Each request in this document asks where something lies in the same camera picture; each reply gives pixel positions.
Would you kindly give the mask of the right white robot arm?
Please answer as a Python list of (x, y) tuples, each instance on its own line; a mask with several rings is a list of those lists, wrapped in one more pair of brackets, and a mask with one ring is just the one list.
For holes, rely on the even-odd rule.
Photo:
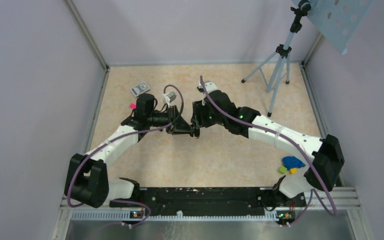
[(311, 189), (332, 191), (345, 163), (337, 137), (328, 134), (320, 138), (282, 126), (255, 109), (237, 107), (220, 90), (209, 95), (211, 100), (205, 97), (192, 103), (191, 122), (196, 128), (220, 125), (231, 134), (271, 144), (305, 163), (280, 181), (273, 192), (277, 205), (287, 206), (298, 194)]

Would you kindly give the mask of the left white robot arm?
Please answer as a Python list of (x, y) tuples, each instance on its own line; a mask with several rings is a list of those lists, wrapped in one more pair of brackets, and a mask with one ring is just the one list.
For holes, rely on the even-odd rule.
[(70, 207), (74, 206), (71, 200), (93, 208), (102, 206), (110, 193), (108, 168), (147, 133), (166, 131), (170, 135), (190, 136), (196, 133), (197, 129), (182, 118), (182, 109), (172, 104), (176, 97), (173, 91), (163, 94), (163, 109), (157, 110), (154, 95), (140, 95), (135, 109), (109, 138), (95, 149), (71, 157), (64, 188)]

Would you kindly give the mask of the black earbud charging case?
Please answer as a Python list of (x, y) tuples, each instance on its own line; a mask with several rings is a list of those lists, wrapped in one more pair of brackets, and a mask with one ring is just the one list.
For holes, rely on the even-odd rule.
[(199, 139), (200, 138), (200, 135), (201, 135), (201, 131), (199, 129), (196, 129), (194, 132), (193, 132), (193, 137), (195, 139)]

